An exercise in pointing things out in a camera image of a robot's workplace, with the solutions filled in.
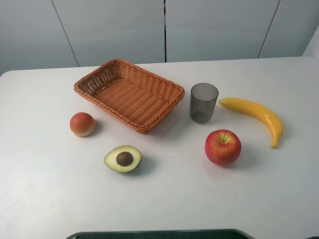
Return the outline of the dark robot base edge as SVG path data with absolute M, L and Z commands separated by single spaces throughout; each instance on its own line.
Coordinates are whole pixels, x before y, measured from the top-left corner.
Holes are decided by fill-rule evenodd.
M 236 230 L 182 230 L 77 233 L 68 239 L 251 239 Z

